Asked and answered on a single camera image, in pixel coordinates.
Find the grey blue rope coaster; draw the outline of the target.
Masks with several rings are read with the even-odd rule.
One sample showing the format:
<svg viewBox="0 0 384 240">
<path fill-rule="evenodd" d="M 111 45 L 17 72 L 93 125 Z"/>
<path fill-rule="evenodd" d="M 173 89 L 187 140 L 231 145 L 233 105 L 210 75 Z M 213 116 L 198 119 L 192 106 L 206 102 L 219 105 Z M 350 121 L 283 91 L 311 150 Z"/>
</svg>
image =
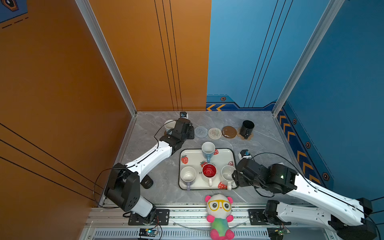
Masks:
<svg viewBox="0 0 384 240">
<path fill-rule="evenodd" d="M 205 138 L 208 135 L 208 129 L 203 126 L 198 126 L 195 128 L 195 136 L 197 138 Z"/>
</svg>

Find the multicolour woven coaster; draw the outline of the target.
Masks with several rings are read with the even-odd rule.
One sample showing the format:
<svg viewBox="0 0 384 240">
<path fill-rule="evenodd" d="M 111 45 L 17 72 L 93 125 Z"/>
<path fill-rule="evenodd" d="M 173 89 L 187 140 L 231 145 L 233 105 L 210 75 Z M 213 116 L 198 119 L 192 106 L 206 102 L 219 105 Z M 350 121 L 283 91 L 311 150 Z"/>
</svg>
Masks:
<svg viewBox="0 0 384 240">
<path fill-rule="evenodd" d="M 218 140 L 222 137 L 222 130 L 219 128 L 211 128 L 208 131 L 208 136 L 213 140 Z"/>
</svg>

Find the white mug purple handle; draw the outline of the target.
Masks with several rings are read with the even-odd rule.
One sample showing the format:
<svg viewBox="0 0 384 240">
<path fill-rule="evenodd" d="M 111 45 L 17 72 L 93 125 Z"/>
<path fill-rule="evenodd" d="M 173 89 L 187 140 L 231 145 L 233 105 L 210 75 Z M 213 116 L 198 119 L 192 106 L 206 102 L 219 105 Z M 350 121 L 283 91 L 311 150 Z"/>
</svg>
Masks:
<svg viewBox="0 0 384 240">
<path fill-rule="evenodd" d="M 180 172 L 180 180 L 187 191 L 191 190 L 191 186 L 194 184 L 197 177 L 197 172 L 194 167 L 184 167 Z"/>
</svg>

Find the dark brown wooden coaster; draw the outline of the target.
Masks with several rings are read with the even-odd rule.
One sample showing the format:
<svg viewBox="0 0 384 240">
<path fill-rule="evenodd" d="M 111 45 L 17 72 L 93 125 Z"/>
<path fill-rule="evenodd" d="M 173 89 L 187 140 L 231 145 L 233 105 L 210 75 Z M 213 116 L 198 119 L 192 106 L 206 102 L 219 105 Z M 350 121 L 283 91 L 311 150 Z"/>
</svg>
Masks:
<svg viewBox="0 0 384 240">
<path fill-rule="evenodd" d="M 237 136 L 237 130 L 232 126 L 225 126 L 222 128 L 222 135 L 227 139 L 233 139 Z"/>
</svg>

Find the cork paw print coaster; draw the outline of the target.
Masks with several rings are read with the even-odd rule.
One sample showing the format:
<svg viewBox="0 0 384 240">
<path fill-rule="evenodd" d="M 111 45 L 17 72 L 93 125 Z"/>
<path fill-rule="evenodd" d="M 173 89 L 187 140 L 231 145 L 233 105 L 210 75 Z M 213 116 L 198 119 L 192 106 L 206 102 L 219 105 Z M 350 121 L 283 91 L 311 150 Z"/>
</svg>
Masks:
<svg viewBox="0 0 384 240">
<path fill-rule="evenodd" d="M 254 133 L 251 133 L 247 138 L 243 137 L 239 132 L 237 133 L 237 136 L 243 140 L 243 141 L 250 141 L 254 137 Z"/>
</svg>

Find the black mug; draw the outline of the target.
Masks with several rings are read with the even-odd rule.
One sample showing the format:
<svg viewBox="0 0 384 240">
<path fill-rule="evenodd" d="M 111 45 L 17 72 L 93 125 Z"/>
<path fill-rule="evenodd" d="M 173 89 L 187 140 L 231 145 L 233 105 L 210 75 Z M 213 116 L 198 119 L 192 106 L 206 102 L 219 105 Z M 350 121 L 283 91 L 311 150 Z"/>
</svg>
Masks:
<svg viewBox="0 0 384 240">
<path fill-rule="evenodd" d="M 255 127 L 255 124 L 254 124 L 252 121 L 250 121 L 250 120 L 245 120 L 245 121 L 243 121 L 243 123 L 242 123 L 242 126 L 241 126 L 241 128 L 240 128 L 239 134 L 240 134 L 245 140 L 247 140 L 247 139 L 251 136 L 254 127 Z"/>
</svg>

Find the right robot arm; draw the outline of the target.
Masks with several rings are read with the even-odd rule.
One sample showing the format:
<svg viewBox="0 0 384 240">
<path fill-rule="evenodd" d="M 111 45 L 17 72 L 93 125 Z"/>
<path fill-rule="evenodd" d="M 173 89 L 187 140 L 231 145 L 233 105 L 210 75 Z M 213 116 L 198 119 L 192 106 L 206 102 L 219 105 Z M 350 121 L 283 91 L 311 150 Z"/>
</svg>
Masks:
<svg viewBox="0 0 384 240">
<path fill-rule="evenodd" d="M 301 199 L 310 207 L 296 207 L 276 200 L 269 200 L 263 212 L 264 219 L 272 225 L 304 223 L 327 229 L 343 240 L 374 240 L 381 238 L 379 228 L 370 218 L 371 201 L 351 199 L 336 194 L 322 186 L 310 183 L 299 172 L 282 164 L 265 167 L 252 158 L 242 158 L 232 174 L 239 187 L 252 186 L 273 194 Z"/>
</svg>

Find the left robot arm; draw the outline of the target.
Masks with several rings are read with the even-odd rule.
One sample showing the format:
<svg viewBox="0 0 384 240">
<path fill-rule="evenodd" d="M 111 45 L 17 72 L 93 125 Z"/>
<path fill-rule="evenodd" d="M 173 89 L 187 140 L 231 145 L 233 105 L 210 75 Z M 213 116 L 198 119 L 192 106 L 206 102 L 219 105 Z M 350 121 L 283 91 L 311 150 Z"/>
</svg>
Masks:
<svg viewBox="0 0 384 240">
<path fill-rule="evenodd" d="M 156 206 L 141 196 L 141 185 L 148 173 L 163 160 L 177 152 L 186 140 L 193 140 L 195 131 L 187 118 L 176 120 L 170 134 L 162 136 L 157 144 L 136 160 L 111 168 L 105 196 L 124 212 L 132 212 L 150 223 L 156 215 Z"/>
</svg>

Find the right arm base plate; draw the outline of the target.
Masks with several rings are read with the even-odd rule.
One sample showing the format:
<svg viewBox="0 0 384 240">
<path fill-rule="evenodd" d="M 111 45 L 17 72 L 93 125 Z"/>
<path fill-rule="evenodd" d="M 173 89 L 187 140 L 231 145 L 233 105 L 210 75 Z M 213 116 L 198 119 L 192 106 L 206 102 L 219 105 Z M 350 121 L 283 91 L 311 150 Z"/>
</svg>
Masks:
<svg viewBox="0 0 384 240">
<path fill-rule="evenodd" d="M 266 211 L 262 209 L 249 209 L 249 219 L 252 226 L 255 225 L 291 225 L 291 222 L 284 222 L 278 218 L 277 212 Z"/>
</svg>

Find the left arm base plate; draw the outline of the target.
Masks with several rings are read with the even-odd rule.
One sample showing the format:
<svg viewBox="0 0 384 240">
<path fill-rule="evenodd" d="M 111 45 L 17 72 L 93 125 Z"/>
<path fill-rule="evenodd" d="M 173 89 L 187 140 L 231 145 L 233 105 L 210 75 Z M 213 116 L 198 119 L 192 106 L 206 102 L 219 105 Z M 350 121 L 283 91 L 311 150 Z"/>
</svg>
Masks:
<svg viewBox="0 0 384 240">
<path fill-rule="evenodd" d="M 167 226 L 170 220 L 169 209 L 156 209 L 154 213 L 150 213 L 148 217 L 142 217 L 138 214 L 131 214 L 129 217 L 129 226 L 144 226 L 144 225 L 156 225 Z"/>
</svg>

